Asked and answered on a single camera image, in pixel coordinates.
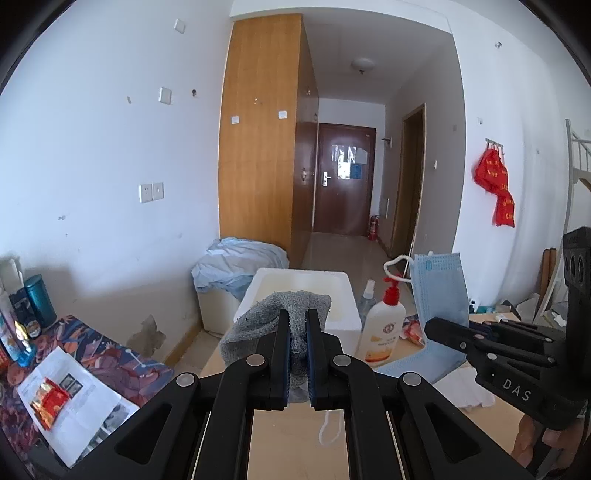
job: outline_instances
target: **blue face mask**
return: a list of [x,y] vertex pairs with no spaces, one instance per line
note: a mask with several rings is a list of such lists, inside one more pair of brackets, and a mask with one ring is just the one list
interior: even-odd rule
[[[406,259],[410,267],[418,320],[423,332],[433,317],[468,326],[468,295],[460,254],[416,255],[414,260],[405,255],[387,262],[384,270],[389,277],[409,282],[388,272],[387,266]],[[400,377],[416,372],[434,384],[466,361],[466,355],[424,336],[425,347],[418,353],[376,369],[376,372]]]

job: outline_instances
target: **door frame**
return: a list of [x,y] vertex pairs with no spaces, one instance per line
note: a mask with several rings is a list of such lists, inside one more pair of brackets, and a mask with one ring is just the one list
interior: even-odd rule
[[320,176],[320,164],[322,163],[322,157],[324,154],[324,145],[323,142],[320,141],[320,136],[322,134],[322,127],[338,127],[347,130],[359,130],[369,134],[370,137],[370,148],[371,152],[368,152],[368,165],[371,166],[368,168],[368,180],[369,180],[369,188],[367,194],[367,208],[366,208],[366,217],[368,218],[368,225],[369,225],[369,214],[371,213],[371,200],[372,195],[374,193],[374,168],[375,168],[375,147],[376,147],[376,138],[378,136],[378,131],[376,128],[373,127],[359,127],[357,125],[343,125],[343,124],[330,124],[327,122],[318,122],[318,133],[316,135],[316,168],[314,169],[314,176],[316,181],[314,182],[314,206],[313,206],[313,217],[312,217],[312,232],[315,232],[316,227],[316,202],[318,199],[317,196],[317,189],[319,188],[319,184],[322,180]]
[[[404,115],[402,117],[402,122],[401,122],[401,141],[400,141],[400,166],[399,166],[399,172],[398,172],[398,190],[396,192],[396,208],[394,210],[394,224],[392,226],[392,235],[390,237],[390,242],[389,242],[389,250],[390,250],[390,254],[392,253],[392,247],[393,247],[393,243],[394,243],[394,233],[396,232],[396,222],[398,219],[398,207],[400,205],[400,186],[402,185],[402,167],[404,165],[404,159],[405,159],[405,137],[406,137],[406,130],[407,130],[407,121],[414,115],[416,115],[417,113],[422,112],[423,115],[423,160],[422,160],[422,165],[421,165],[421,190],[419,192],[419,197],[418,197],[418,208],[417,208],[417,219],[415,221],[414,224],[414,232],[413,232],[413,239],[411,240],[410,243],[410,250],[408,252],[408,255],[412,257],[413,253],[414,253],[414,244],[416,242],[417,239],[417,229],[418,229],[418,219],[421,213],[421,205],[423,203],[423,189],[425,186],[425,170],[426,170],[426,162],[427,162],[427,104],[426,103],[422,103],[421,105],[419,105],[418,107],[416,107],[412,112]],[[404,268],[404,276],[406,276],[407,274],[407,270],[408,270],[408,264],[406,265],[406,267]]]

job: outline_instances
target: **paper document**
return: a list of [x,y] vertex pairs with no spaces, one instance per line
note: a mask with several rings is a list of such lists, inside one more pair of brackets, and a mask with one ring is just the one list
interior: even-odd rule
[[[51,430],[43,429],[31,408],[31,402],[46,378],[72,396]],[[33,422],[68,468],[72,468],[98,434],[103,422],[124,400],[61,348],[56,348],[37,365],[17,391]]]
[[116,429],[121,427],[123,422],[125,422],[138,410],[139,407],[136,404],[131,403],[126,398],[121,397],[119,404],[111,411],[109,416],[96,431],[95,436],[92,437],[92,440],[86,446],[77,462],[80,462],[80,460],[88,455],[93,449],[98,447],[103,442],[103,440],[105,440]]

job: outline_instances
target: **wall hook rack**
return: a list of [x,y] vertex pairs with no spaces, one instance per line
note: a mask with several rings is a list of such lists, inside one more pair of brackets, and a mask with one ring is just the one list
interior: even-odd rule
[[501,161],[503,163],[505,163],[505,151],[503,150],[502,144],[500,144],[499,142],[495,142],[494,140],[491,140],[490,138],[487,138],[486,139],[486,149],[488,150],[489,148],[496,149],[501,156]]

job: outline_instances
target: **brown door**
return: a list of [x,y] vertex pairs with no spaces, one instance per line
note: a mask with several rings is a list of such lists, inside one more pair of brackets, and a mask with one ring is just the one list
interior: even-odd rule
[[375,128],[320,124],[314,231],[365,235],[374,184]]
[[424,105],[402,120],[402,152],[398,200],[392,232],[393,257],[410,255],[423,188],[425,155]]

